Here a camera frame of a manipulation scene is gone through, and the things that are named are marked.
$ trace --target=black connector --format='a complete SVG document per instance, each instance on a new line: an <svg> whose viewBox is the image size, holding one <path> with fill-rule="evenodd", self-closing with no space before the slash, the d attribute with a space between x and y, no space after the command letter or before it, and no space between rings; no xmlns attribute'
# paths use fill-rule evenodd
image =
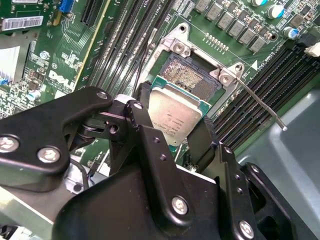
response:
<svg viewBox="0 0 320 240"><path fill-rule="evenodd" d="M101 4L98 0L87 0L84 6L80 22L91 28L97 20Z"/></svg>

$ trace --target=mounting hole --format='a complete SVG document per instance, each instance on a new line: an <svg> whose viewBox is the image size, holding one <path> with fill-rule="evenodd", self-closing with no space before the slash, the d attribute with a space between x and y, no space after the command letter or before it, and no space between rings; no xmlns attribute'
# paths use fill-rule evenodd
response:
<svg viewBox="0 0 320 240"><path fill-rule="evenodd" d="M82 186L80 184L76 184L73 186L73 191L80 192L82 190Z"/></svg>
<svg viewBox="0 0 320 240"><path fill-rule="evenodd" d="M185 27L185 26L180 26L180 31L181 31L182 33L184 33L184 32L186 31L186 27Z"/></svg>
<svg viewBox="0 0 320 240"><path fill-rule="evenodd" d="M241 70L242 70L242 66L239 64L239 65L236 65L235 66L235 70L237 71L237 72L240 72Z"/></svg>
<svg viewBox="0 0 320 240"><path fill-rule="evenodd" d="M153 141L154 141L156 144L160 143L160 139L157 138L157 137L154 137L154 138L153 138Z"/></svg>
<svg viewBox="0 0 320 240"><path fill-rule="evenodd" d="M118 130L119 130L119 128L118 128L117 125L111 125L111 126L109 127L109 132L110 132L110 134L115 134L116 132L118 132Z"/></svg>
<svg viewBox="0 0 320 240"><path fill-rule="evenodd" d="M278 39L278 35L276 33L273 33L270 37L270 41L274 42Z"/></svg>
<svg viewBox="0 0 320 240"><path fill-rule="evenodd" d="M160 159L161 159L162 161L165 161L165 160L167 160L167 157L166 157L166 155L161 154Z"/></svg>
<svg viewBox="0 0 320 240"><path fill-rule="evenodd" d="M236 188L236 191L237 191L240 195L243 194L242 189L241 189L240 187L237 187L237 188Z"/></svg>

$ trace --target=blue capacitor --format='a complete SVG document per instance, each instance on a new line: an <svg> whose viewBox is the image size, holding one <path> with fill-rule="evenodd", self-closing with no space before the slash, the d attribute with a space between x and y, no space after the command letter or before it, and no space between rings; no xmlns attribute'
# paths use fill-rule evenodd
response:
<svg viewBox="0 0 320 240"><path fill-rule="evenodd" d="M282 5L271 5L266 11L266 15L270 19L281 18L285 14L285 8Z"/></svg>
<svg viewBox="0 0 320 240"><path fill-rule="evenodd" d="M267 2L268 0L251 0L252 6L255 6L255 7L265 5Z"/></svg>

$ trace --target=cable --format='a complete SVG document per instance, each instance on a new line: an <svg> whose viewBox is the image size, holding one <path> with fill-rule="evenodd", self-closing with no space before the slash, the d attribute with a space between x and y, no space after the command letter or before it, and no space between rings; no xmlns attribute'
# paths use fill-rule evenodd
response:
<svg viewBox="0 0 320 240"><path fill-rule="evenodd" d="M82 174L82 181L83 181L83 190L87 190L89 188L89 182L87 179L87 171L84 168L84 166L82 166L79 162L77 162L76 160L71 159L70 160L71 164L73 164L74 166L76 166L81 174Z"/></svg>
<svg viewBox="0 0 320 240"><path fill-rule="evenodd" d="M267 110L275 118L276 123L279 125L279 127L283 131L288 130L287 126L284 124L284 122L281 120L281 118L277 115L277 113L272 110L271 107L269 107L267 104L265 104L240 78L236 77L235 79L261 105L261 107L263 107L265 110Z"/></svg>
<svg viewBox="0 0 320 240"><path fill-rule="evenodd" d="M140 75L141 75L141 72L142 72L142 68L144 66L144 62L147 58L147 55L148 55L148 49L150 48L150 45L152 43L152 41L154 40L155 38L155 35L157 33L158 29L157 28L154 28L150 34L150 37L146 43L146 46L145 46L145 49L143 51L143 55L142 55L142 58L141 58L141 62L139 63L139 67L138 67L138 72L136 74L136 78L134 80L134 84L133 84L133 88L132 88L132 94L131 95L134 95L135 94L135 91L136 91L136 88L137 88L137 85L138 85L138 82L139 82L139 78L140 78Z"/></svg>

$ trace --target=surface mount component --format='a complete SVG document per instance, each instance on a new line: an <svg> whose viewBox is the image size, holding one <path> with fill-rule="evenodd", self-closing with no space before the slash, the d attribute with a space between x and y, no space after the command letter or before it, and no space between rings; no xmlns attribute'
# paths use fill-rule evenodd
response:
<svg viewBox="0 0 320 240"><path fill-rule="evenodd" d="M303 21L304 18L300 14L297 14L291 19L290 25L292 27L298 28L303 23Z"/></svg>
<svg viewBox="0 0 320 240"><path fill-rule="evenodd" d="M194 6L194 9L198 13L202 14L208 7L209 3L210 3L210 0L198 0Z"/></svg>
<svg viewBox="0 0 320 240"><path fill-rule="evenodd" d="M255 53L259 52L259 50L265 45L266 41L257 36L250 44L249 44L249 49Z"/></svg>
<svg viewBox="0 0 320 240"><path fill-rule="evenodd" d="M245 28L245 24L237 20L237 21L235 21L235 23L232 25L232 27L230 28L230 30L228 31L228 33L229 33L231 36L237 38L244 28Z"/></svg>
<svg viewBox="0 0 320 240"><path fill-rule="evenodd" d="M240 37L239 42L242 44L248 44L250 43L250 41L253 39L254 36L255 36L254 31L248 28L244 32L244 34Z"/></svg>
<svg viewBox="0 0 320 240"><path fill-rule="evenodd" d="M226 30L234 19L235 19L234 16L232 16L228 12L225 12L224 15L221 17L221 19L219 20L217 26L223 30Z"/></svg>
<svg viewBox="0 0 320 240"><path fill-rule="evenodd" d="M222 6L215 3L212 5L210 10L206 13L205 17L208 20L210 20L211 22L213 22L214 20L216 20L220 16L222 11L223 11Z"/></svg>

